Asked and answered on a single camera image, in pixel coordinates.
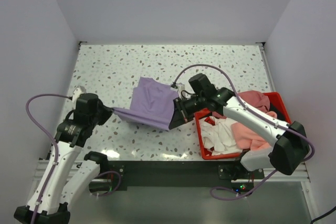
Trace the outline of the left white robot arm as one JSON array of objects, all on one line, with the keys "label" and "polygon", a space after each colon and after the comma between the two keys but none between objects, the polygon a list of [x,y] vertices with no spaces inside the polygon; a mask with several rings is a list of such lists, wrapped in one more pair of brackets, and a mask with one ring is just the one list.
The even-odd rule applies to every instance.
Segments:
[{"label": "left white robot arm", "polygon": [[26,205],[17,207],[14,213],[20,223],[68,223],[71,205],[91,181],[111,172],[107,156],[91,151],[69,177],[86,140],[113,112],[93,93],[73,95],[70,99],[75,101],[75,108],[58,125],[56,135],[50,137],[53,146],[40,183]]}]

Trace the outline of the light salmon t shirt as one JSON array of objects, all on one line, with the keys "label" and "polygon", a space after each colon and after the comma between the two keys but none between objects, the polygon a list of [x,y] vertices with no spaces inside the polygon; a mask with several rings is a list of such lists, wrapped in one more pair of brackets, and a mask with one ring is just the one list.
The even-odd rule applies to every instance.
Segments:
[{"label": "light salmon t shirt", "polygon": [[232,124],[231,129],[233,138],[240,149],[257,151],[270,147],[266,140],[239,122]]}]

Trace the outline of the purple t shirt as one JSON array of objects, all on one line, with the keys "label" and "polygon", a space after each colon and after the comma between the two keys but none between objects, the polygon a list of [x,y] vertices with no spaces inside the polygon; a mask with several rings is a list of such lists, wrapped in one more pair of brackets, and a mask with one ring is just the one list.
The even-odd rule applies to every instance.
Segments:
[{"label": "purple t shirt", "polygon": [[174,100],[178,97],[179,93],[169,85],[141,77],[138,86],[133,89],[130,108],[115,107],[113,113],[127,122],[168,131],[174,113]]}]

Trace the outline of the white red t shirt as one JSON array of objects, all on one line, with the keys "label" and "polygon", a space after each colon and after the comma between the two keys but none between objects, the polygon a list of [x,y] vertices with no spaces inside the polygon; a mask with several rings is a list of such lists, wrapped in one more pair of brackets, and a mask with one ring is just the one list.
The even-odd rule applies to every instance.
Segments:
[{"label": "white red t shirt", "polygon": [[231,125],[236,121],[209,116],[199,120],[202,143],[212,156],[241,153],[232,134]]}]

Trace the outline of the black t shirt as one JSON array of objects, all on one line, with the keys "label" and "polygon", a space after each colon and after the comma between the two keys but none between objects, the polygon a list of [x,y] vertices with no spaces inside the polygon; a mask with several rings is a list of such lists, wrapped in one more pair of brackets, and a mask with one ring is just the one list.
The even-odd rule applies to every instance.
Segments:
[{"label": "black t shirt", "polygon": [[269,112],[275,112],[278,119],[283,120],[285,118],[283,113],[278,110],[272,103],[270,103]]}]

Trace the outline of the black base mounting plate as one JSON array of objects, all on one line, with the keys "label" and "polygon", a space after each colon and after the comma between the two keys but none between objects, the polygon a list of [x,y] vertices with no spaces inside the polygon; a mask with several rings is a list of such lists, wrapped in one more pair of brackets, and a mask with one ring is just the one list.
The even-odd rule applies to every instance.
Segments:
[{"label": "black base mounting plate", "polygon": [[104,171],[121,175],[118,190],[129,187],[232,187],[264,178],[264,171],[246,171],[236,161],[108,161]]}]

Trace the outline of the dark pink t shirt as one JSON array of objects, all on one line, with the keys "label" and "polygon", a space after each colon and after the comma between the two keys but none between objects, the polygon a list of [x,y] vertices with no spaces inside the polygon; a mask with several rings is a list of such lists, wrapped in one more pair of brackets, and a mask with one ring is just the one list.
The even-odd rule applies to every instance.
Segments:
[{"label": "dark pink t shirt", "polygon": [[259,91],[245,91],[238,94],[241,99],[243,99],[248,104],[254,106],[258,110],[270,115],[276,116],[275,112],[270,111],[270,100],[269,98]]}]

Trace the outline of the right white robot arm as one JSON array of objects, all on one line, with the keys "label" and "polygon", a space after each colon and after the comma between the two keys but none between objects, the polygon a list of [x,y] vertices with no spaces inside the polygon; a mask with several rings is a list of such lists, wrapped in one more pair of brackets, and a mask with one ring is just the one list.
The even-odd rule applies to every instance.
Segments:
[{"label": "right white robot arm", "polygon": [[190,98],[173,100],[174,112],[169,129],[190,122],[196,112],[208,109],[241,123],[270,145],[264,150],[245,153],[234,165],[237,177],[246,178],[252,171],[263,168],[274,168],[282,174],[291,175],[300,163],[314,154],[301,123],[287,123],[261,112],[232,90],[217,89],[205,74],[199,73],[188,82],[194,94]]}]

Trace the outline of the red plastic bin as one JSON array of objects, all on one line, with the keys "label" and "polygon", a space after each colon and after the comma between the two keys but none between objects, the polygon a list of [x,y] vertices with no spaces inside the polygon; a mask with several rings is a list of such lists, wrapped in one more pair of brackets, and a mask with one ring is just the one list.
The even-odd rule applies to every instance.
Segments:
[{"label": "red plastic bin", "polygon": [[[241,92],[239,96],[260,111],[288,123],[291,122],[282,98],[277,92]],[[205,160],[238,157],[242,151],[257,151],[270,147],[258,134],[241,123],[221,116],[209,114],[204,109],[195,114],[201,156]]]}]

